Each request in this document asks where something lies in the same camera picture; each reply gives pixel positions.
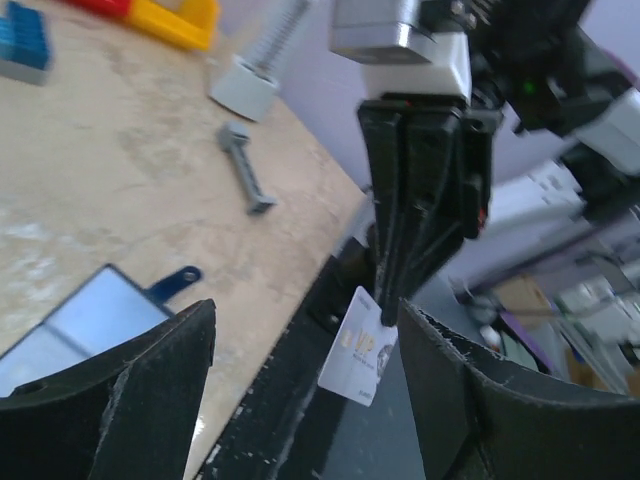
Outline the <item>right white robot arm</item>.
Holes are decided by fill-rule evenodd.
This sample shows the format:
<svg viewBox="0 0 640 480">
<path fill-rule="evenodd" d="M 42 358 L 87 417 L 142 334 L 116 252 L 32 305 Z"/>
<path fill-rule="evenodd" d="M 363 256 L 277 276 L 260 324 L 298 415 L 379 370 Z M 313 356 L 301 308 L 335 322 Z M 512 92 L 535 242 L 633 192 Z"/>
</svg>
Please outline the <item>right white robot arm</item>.
<svg viewBox="0 0 640 480">
<path fill-rule="evenodd" d="M 510 106 L 518 132 L 573 137 L 553 166 L 559 197 L 595 224 L 639 198 L 639 93 L 617 63 L 580 28 L 583 1 L 500 1 L 476 27 L 447 32 L 421 12 L 438 40 L 461 44 L 471 94 L 413 93 L 395 75 L 358 118 L 376 207 L 374 297 L 383 325 L 467 240 L 534 209 L 528 182 L 491 186 L 493 138 Z"/>
</svg>

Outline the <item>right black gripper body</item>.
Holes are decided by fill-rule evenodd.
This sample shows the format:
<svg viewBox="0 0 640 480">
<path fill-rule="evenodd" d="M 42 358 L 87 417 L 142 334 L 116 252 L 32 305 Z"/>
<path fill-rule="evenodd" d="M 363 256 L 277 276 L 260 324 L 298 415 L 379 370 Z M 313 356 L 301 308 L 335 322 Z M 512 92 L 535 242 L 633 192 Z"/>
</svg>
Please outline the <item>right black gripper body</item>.
<svg viewBox="0 0 640 480">
<path fill-rule="evenodd" d="M 489 216 L 494 136 L 503 115 L 497 110 L 463 108 L 461 104 L 454 104 L 451 110 L 459 126 L 454 143 L 456 217 L 449 239 L 476 239 Z"/>
</svg>

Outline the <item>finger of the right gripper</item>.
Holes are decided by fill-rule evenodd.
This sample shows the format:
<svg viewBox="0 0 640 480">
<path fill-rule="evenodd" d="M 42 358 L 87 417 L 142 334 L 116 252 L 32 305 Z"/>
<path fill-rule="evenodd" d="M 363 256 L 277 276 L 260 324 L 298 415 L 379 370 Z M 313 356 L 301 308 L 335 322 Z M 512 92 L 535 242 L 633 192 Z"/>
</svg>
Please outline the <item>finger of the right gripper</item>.
<svg viewBox="0 0 640 480">
<path fill-rule="evenodd" d="M 464 242 L 465 121 L 457 109 L 407 107 L 399 133 L 397 296 L 408 298 Z"/>
<path fill-rule="evenodd" d="M 402 101 L 367 100 L 358 120 L 368 154 L 376 220 L 374 297 L 381 321 L 397 321 L 400 300 L 415 289 L 412 116 Z"/>
</svg>

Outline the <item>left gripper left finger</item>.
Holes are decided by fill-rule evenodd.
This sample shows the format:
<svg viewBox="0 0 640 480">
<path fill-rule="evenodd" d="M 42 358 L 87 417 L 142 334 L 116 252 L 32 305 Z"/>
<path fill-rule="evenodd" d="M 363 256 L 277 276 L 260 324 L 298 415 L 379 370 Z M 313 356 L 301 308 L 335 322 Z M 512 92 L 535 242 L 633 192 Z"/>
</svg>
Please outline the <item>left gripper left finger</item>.
<svg viewBox="0 0 640 480">
<path fill-rule="evenodd" d="M 216 307 L 148 332 L 1 401 L 4 479 L 180 479 L 214 356 Z"/>
</svg>

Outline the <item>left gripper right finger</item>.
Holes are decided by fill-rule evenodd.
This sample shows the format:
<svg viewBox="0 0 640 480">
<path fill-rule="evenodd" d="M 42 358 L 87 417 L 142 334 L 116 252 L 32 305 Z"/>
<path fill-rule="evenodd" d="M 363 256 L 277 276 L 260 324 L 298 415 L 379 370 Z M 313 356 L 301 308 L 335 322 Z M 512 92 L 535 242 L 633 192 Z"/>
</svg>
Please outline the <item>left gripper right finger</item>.
<svg viewBox="0 0 640 480">
<path fill-rule="evenodd" d="M 638 399 L 522 367 L 408 302 L 398 332 L 427 478 L 638 478 Z"/>
</svg>

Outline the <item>white card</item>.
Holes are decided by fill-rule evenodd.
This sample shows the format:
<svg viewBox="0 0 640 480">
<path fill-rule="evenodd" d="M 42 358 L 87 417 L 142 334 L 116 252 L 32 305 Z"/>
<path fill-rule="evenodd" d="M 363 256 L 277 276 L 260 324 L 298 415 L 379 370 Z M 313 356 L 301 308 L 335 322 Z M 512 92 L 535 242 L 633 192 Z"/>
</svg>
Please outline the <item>white card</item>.
<svg viewBox="0 0 640 480">
<path fill-rule="evenodd" d="M 381 323 L 381 308 L 358 286 L 331 345 L 317 384 L 369 407 L 398 339 Z"/>
</svg>

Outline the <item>navy blue card holder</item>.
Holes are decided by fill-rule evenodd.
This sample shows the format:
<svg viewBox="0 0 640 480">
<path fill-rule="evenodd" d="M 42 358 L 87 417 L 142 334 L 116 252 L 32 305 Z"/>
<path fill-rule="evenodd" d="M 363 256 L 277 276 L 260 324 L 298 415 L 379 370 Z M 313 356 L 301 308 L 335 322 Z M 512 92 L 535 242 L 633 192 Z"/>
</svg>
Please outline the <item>navy blue card holder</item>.
<svg viewBox="0 0 640 480">
<path fill-rule="evenodd" d="M 1 395 L 125 343 L 172 316 L 167 302 L 202 279 L 188 265 L 143 288 L 106 264 L 1 355 Z"/>
</svg>

